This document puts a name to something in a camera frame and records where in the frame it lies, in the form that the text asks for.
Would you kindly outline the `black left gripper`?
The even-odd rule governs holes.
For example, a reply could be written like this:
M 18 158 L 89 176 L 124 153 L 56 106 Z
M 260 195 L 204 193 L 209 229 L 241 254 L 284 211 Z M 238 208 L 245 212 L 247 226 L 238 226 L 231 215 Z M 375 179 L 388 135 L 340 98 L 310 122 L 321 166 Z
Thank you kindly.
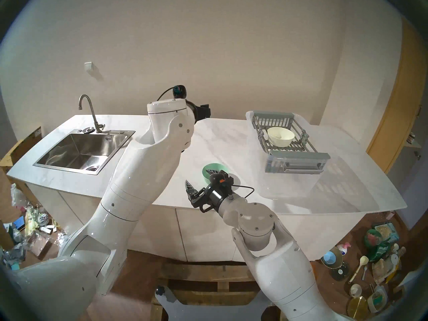
M 193 102 L 187 101 L 187 107 L 191 110 L 194 116 L 194 123 L 211 117 L 211 109 L 209 104 L 196 106 Z

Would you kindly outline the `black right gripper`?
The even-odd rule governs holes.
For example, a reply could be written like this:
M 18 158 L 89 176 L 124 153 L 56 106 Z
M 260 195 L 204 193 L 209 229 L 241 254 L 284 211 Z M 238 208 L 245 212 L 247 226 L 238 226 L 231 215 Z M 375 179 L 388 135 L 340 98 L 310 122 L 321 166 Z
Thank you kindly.
M 208 177 L 212 175 L 221 175 L 224 177 L 224 170 L 206 169 Z M 192 184 L 185 180 L 186 193 L 189 195 L 189 201 L 193 208 L 199 208 L 202 213 L 206 213 L 210 210 L 219 212 L 221 203 L 228 199 L 230 196 L 233 197 L 232 191 L 233 184 L 228 182 L 209 184 L 206 188 L 196 190 Z

